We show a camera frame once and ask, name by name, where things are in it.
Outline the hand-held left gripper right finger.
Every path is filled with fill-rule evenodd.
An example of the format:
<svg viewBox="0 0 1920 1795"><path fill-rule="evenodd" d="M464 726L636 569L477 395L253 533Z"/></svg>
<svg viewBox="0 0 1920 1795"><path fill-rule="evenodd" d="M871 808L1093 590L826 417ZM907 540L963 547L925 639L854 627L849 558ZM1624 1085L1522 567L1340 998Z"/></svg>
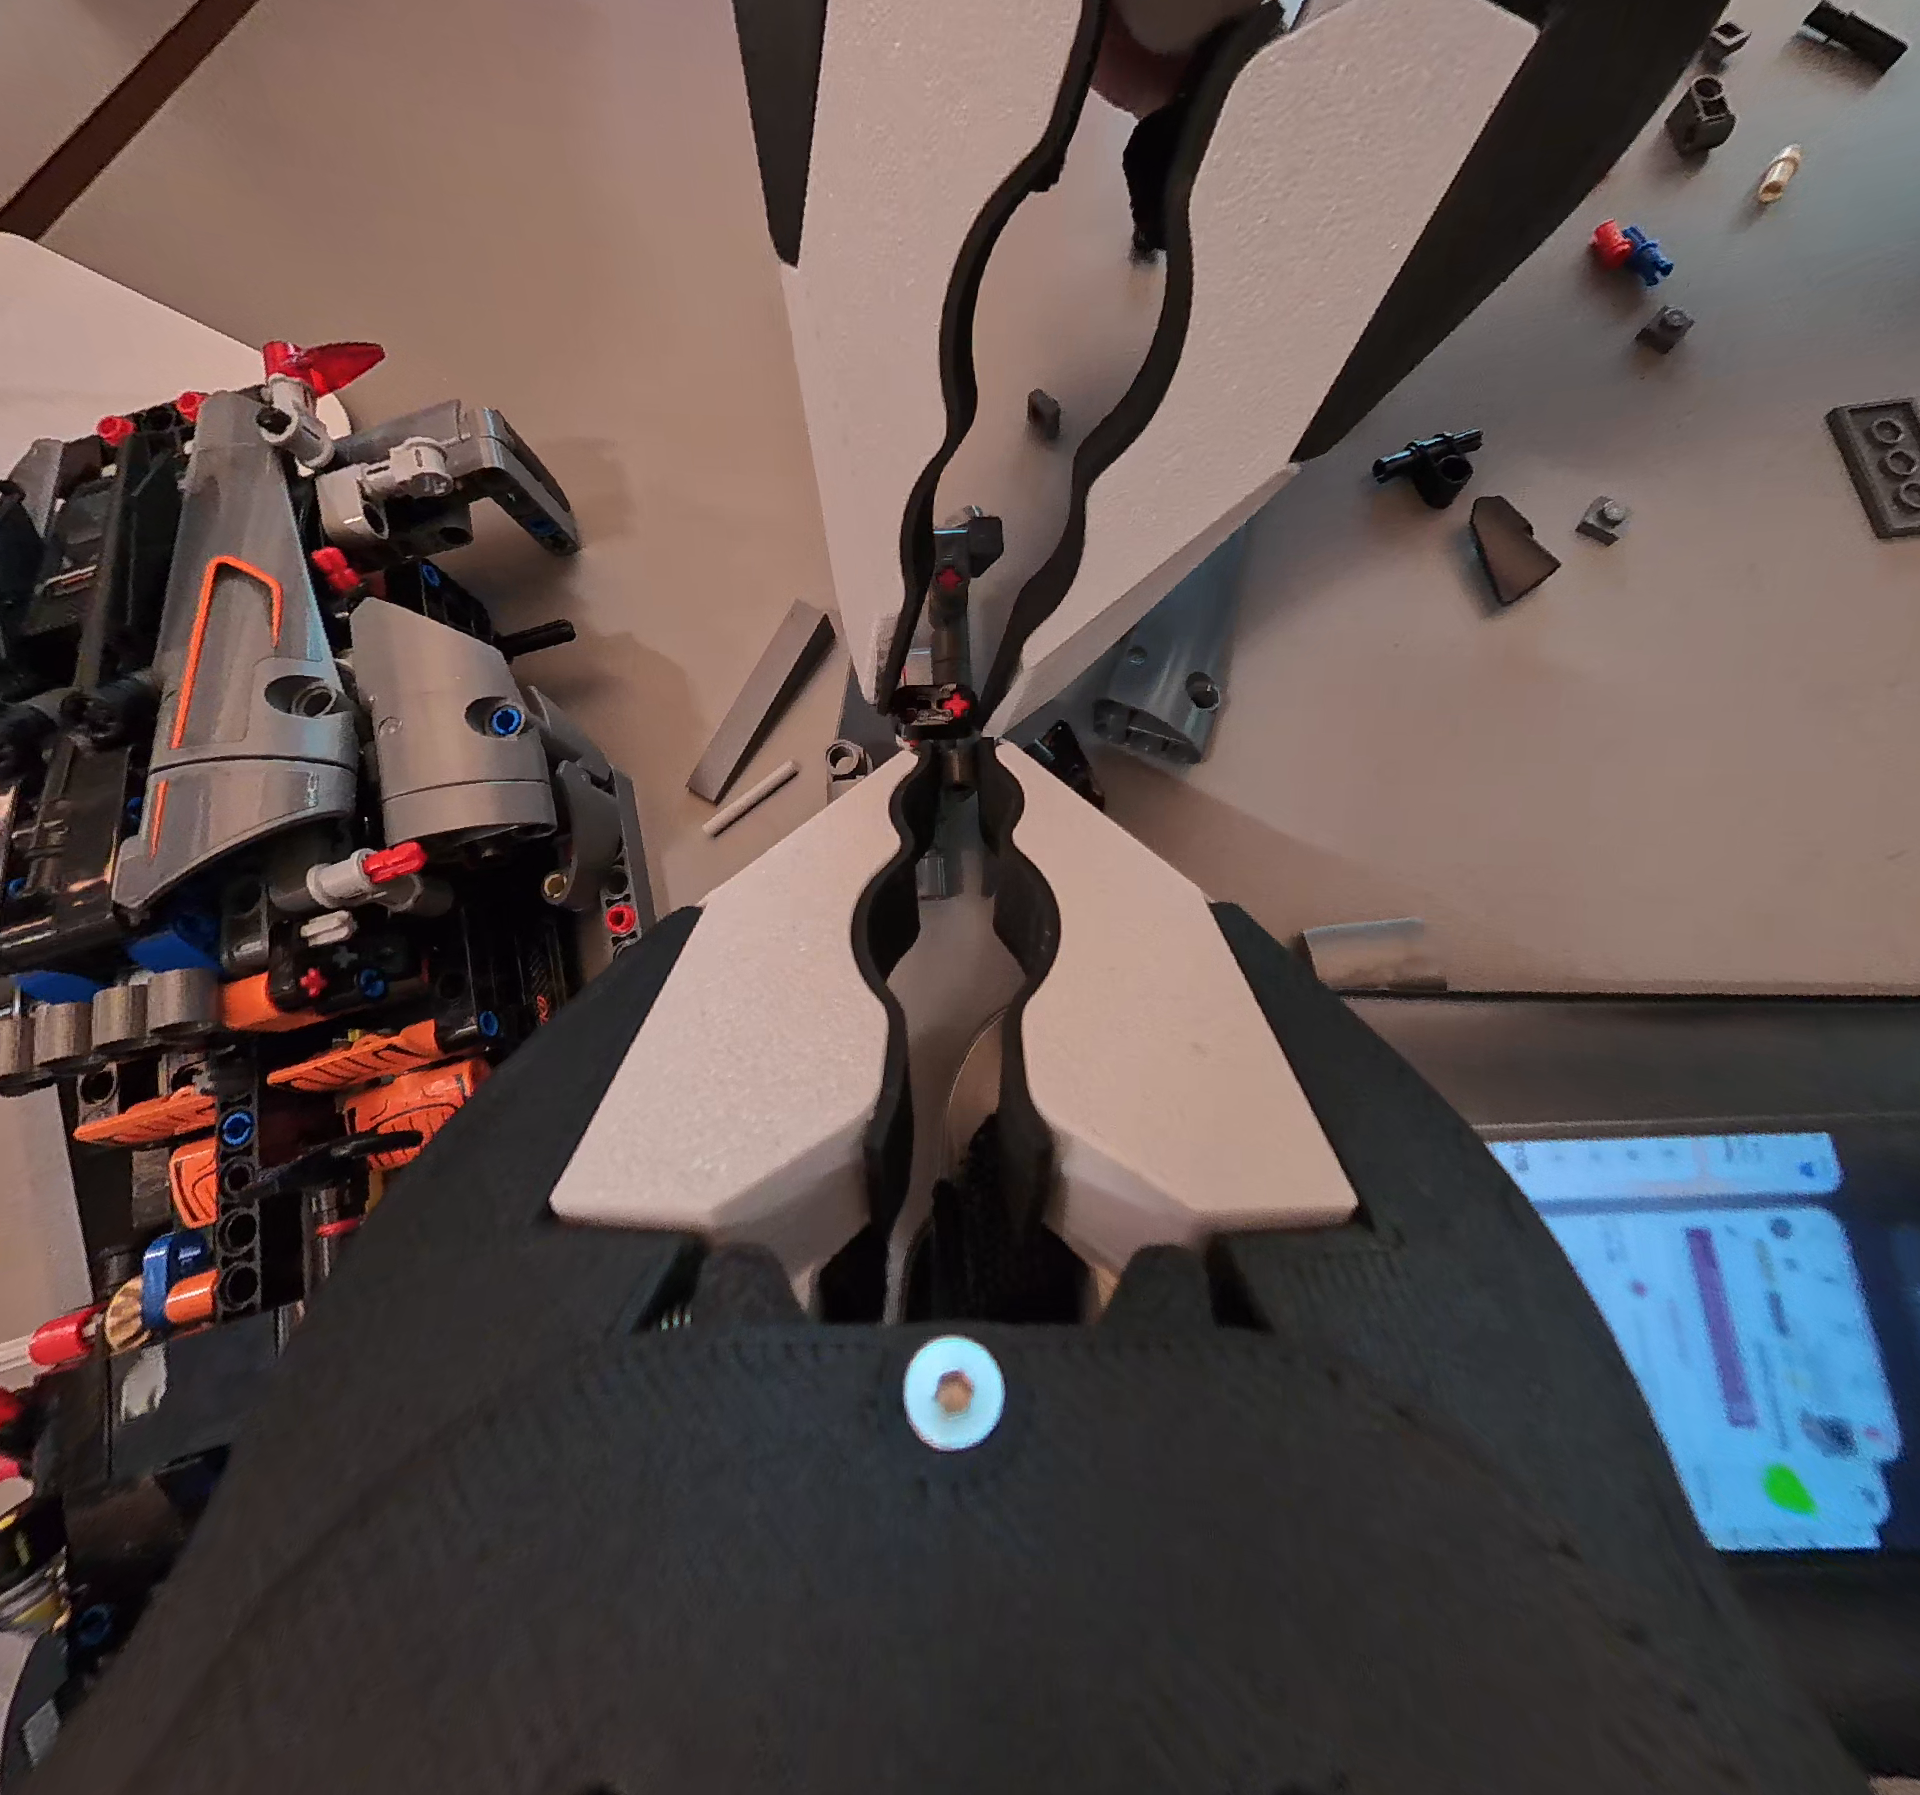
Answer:
<svg viewBox="0 0 1920 1795"><path fill-rule="evenodd" d="M997 1102L1016 1216L1109 1277L1347 1225L1357 1188L1201 888L1011 747L982 753L982 829L1020 966Z"/></svg>

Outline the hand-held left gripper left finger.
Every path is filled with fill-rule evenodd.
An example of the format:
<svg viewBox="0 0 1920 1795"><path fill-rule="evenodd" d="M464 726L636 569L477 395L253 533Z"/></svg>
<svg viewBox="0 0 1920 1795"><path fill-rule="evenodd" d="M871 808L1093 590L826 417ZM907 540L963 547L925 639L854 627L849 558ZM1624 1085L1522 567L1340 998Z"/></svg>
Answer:
<svg viewBox="0 0 1920 1795"><path fill-rule="evenodd" d="M921 936L923 755L898 753L721 883L549 1206L770 1250L829 1319L888 1303L915 1125L890 979Z"/></svg>

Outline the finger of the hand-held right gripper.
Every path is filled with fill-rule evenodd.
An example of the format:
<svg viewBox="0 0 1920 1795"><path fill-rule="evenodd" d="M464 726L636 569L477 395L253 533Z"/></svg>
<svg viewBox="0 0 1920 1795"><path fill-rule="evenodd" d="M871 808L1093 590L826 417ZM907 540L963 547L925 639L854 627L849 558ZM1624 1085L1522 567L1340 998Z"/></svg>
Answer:
<svg viewBox="0 0 1920 1795"><path fill-rule="evenodd" d="M1538 30L1490 0L1348 0L1224 31L1165 196L1160 321L1070 464L1059 540L982 687L1004 734L1295 474L1295 452Z"/></svg>
<svg viewBox="0 0 1920 1795"><path fill-rule="evenodd" d="M1101 0L828 0L789 337L854 672L893 708L942 477L973 429L973 317L1065 164Z"/></svg>

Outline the small lego beam assembly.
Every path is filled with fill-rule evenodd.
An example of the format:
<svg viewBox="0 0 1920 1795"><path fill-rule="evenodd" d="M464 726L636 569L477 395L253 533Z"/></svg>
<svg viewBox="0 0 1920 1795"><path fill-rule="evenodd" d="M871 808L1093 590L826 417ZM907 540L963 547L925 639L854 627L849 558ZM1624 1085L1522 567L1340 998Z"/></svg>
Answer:
<svg viewBox="0 0 1920 1795"><path fill-rule="evenodd" d="M896 728L912 772L902 785L904 826L915 840L915 878L923 902L961 896L966 856L978 834L978 704L963 683L904 687Z"/></svg>

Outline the grey lego beam red pins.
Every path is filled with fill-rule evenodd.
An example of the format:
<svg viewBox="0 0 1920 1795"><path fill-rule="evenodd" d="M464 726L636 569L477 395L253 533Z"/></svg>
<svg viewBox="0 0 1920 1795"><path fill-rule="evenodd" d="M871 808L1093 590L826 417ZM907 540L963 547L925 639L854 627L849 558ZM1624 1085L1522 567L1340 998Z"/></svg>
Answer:
<svg viewBox="0 0 1920 1795"><path fill-rule="evenodd" d="M973 585L995 567L1002 553L1002 521L977 506L935 527L925 596L934 689L973 691Z"/></svg>

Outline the scattered loose lego pieces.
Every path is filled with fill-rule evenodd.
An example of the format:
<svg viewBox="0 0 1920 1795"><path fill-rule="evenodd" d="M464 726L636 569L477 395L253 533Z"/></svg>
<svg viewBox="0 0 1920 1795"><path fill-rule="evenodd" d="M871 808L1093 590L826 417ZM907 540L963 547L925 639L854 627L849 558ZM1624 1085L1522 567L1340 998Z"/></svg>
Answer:
<svg viewBox="0 0 1920 1795"><path fill-rule="evenodd" d="M1832 0L1817 2L1803 18L1801 35L1831 48L1882 78L1907 54L1907 40L1886 31L1854 8ZM1665 131L1682 160L1704 160L1725 146L1735 130L1733 106L1725 79L1709 68L1687 79L1679 102L1668 111ZM1606 277L1632 274L1645 292L1673 277L1676 264L1659 244L1638 224L1606 219L1596 224L1590 239L1590 258ZM1440 432L1404 442L1402 449L1373 464L1379 487L1404 483L1413 487L1429 509L1449 509L1473 478L1471 455L1482 447L1480 431Z"/></svg>

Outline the light grey lego axle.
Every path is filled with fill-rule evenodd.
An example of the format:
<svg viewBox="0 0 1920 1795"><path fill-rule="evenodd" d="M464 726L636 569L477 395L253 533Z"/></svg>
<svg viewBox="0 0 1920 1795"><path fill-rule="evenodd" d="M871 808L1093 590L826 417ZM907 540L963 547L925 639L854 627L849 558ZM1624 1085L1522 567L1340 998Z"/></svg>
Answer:
<svg viewBox="0 0 1920 1795"><path fill-rule="evenodd" d="M733 828L763 805L774 801L785 787L789 787L800 778L800 762L789 758L770 774L761 775L738 791L731 801L720 806L713 817L702 824L702 836L716 840L726 829Z"/></svg>

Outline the grey lego wedge panel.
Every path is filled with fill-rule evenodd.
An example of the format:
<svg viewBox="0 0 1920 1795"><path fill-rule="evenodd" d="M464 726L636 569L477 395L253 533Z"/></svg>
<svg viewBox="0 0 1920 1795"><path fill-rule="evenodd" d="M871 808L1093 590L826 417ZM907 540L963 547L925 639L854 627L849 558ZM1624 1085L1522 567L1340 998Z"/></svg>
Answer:
<svg viewBox="0 0 1920 1795"><path fill-rule="evenodd" d="M689 791L695 798L721 805L746 761L789 708L832 644L829 614L796 601L695 765L689 778Z"/></svg>

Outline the long grey lego blade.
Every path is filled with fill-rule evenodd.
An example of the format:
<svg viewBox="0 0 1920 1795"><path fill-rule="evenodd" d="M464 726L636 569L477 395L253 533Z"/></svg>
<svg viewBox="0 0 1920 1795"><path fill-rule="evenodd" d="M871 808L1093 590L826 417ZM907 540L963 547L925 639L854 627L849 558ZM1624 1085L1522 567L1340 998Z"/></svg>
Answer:
<svg viewBox="0 0 1920 1795"><path fill-rule="evenodd" d="M1245 558L1241 528L1122 640L1093 697L1105 744L1179 767L1205 758L1227 703Z"/></svg>

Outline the dark grey lego plate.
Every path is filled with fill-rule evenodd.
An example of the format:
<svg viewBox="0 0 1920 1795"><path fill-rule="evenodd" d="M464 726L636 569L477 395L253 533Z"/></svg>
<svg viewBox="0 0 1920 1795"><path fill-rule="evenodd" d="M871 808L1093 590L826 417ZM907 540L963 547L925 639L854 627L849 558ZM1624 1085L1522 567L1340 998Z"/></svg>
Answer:
<svg viewBox="0 0 1920 1795"><path fill-rule="evenodd" d="M1877 537L1919 537L1917 399L1840 405L1829 410L1824 422Z"/></svg>

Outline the grey and black lego car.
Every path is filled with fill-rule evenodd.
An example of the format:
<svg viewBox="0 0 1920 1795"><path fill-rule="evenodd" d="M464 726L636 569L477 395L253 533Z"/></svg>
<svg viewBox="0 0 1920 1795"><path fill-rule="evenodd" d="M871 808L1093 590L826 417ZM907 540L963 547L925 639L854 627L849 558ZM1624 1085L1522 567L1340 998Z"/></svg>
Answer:
<svg viewBox="0 0 1920 1795"><path fill-rule="evenodd" d="M88 1287L4 1392L4 1791L205 1513L371 1210L655 921L633 783L439 560L563 487L450 399L336 439L374 344L38 440L4 478L4 1098L60 1105Z"/></svg>

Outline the small grey metal tab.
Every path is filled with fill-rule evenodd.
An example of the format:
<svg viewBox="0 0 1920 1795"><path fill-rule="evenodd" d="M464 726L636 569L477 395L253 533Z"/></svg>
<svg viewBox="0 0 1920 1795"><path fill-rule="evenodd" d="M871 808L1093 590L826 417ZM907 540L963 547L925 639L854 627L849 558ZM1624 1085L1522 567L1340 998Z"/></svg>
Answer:
<svg viewBox="0 0 1920 1795"><path fill-rule="evenodd" d="M1368 918L1304 932L1302 951L1332 992L1447 992L1423 918Z"/></svg>

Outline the smartphone with lit screen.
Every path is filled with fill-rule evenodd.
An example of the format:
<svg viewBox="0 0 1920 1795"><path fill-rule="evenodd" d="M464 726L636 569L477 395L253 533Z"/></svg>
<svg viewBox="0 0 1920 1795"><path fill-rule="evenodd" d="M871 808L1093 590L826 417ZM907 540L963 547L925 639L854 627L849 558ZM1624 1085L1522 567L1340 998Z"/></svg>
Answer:
<svg viewBox="0 0 1920 1795"><path fill-rule="evenodd" d="M1490 1152L1596 1303L1717 1550L1896 1550L1903 1423L1831 1131L1593 1131Z"/></svg>

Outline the white book stand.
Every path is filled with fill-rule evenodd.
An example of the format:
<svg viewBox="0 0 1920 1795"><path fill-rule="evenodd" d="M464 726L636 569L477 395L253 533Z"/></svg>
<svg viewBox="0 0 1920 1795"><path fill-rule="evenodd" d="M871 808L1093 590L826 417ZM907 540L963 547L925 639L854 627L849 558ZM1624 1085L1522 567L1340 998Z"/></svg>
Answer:
<svg viewBox="0 0 1920 1795"><path fill-rule="evenodd" d="M262 383L262 356L34 241L2 239L2 471L185 392Z"/></svg>

